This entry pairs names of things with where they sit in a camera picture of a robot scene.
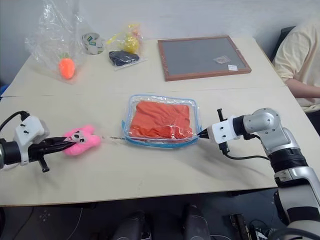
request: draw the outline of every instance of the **white table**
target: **white table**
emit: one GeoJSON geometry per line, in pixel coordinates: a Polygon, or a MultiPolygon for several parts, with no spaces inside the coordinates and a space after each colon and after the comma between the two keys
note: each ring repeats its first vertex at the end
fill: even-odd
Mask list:
{"type": "Polygon", "coordinates": [[[117,71],[114,71],[109,63],[107,51],[100,55],[88,55],[86,64],[77,73],[75,84],[65,84],[51,78],[52,74],[30,57],[3,96],[73,96],[84,93],[99,96],[110,93],[139,94],[284,86],[252,37],[232,40],[251,67],[251,73],[165,82],[158,43],[156,40],[148,40],[145,45],[148,60],[117,71]]]}
{"type": "MultiPolygon", "coordinates": [[[[223,108],[225,117],[251,114],[263,107],[273,108],[280,113],[282,125],[294,134],[308,164],[320,175],[318,134],[286,86],[157,91],[156,94],[195,99],[204,128],[219,121],[218,108],[223,108]]],[[[47,173],[42,173],[36,162],[1,170],[0,205],[82,203],[276,187],[269,161],[228,159],[222,156],[217,145],[205,139],[181,149],[139,147],[111,139],[122,136],[121,120],[130,95],[92,96],[84,92],[72,96],[2,99],[0,122],[15,111],[28,110],[45,120],[53,137],[93,124],[103,141],[100,147],[75,158],[61,152],[46,155],[50,167],[47,173]]],[[[19,119],[10,122],[2,137],[12,139],[18,123],[19,119]]],[[[230,141],[229,147],[232,156],[264,154],[257,139],[230,141]]]]}

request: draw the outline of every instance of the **pink plush toy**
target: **pink plush toy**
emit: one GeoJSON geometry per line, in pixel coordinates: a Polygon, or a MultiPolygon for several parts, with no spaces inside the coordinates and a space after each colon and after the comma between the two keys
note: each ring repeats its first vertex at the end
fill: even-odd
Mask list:
{"type": "Polygon", "coordinates": [[[63,136],[67,137],[66,141],[76,142],[76,144],[63,152],[66,155],[76,156],[94,146],[98,146],[101,143],[101,139],[99,136],[93,135],[94,131],[95,128],[93,126],[85,125],[84,127],[75,128],[65,133],[63,136]]]}

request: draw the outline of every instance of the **orange towel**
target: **orange towel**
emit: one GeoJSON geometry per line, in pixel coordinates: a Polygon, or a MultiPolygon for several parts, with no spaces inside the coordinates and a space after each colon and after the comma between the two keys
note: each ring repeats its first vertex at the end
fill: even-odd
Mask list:
{"type": "Polygon", "coordinates": [[[141,101],[130,126],[130,136],[185,139],[193,136],[188,105],[141,101]]]}

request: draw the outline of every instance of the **wooden frame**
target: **wooden frame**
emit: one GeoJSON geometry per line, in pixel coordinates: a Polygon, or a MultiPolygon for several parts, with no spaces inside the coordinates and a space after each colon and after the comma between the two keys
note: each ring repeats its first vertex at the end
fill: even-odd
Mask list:
{"type": "Polygon", "coordinates": [[[228,35],[222,36],[213,36],[213,37],[193,37],[193,38],[177,38],[177,39],[166,39],[166,40],[158,40],[158,47],[160,51],[160,57],[162,62],[162,67],[164,71],[165,81],[177,81],[177,80],[186,80],[186,79],[198,79],[198,78],[208,78],[208,77],[217,77],[217,76],[226,76],[226,75],[237,75],[237,74],[248,74],[251,72],[251,68],[249,67],[247,61],[242,56],[234,42],[228,35]],[[191,40],[201,40],[201,39],[221,39],[225,38],[229,41],[233,50],[236,52],[237,56],[243,62],[245,68],[240,68],[238,71],[230,71],[230,70],[217,70],[210,72],[197,72],[197,73],[186,73],[186,74],[175,74],[169,75],[168,65],[166,62],[166,55],[163,47],[163,43],[165,42],[178,42],[178,41],[191,41],[191,40]]]}

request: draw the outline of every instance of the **roll of tape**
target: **roll of tape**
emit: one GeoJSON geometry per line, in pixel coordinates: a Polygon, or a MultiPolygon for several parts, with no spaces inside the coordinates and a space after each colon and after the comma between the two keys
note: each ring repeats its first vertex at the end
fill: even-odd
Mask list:
{"type": "Polygon", "coordinates": [[[83,35],[82,43],[87,54],[97,55],[105,50],[103,40],[100,38],[100,35],[95,32],[90,32],[83,35]]]}

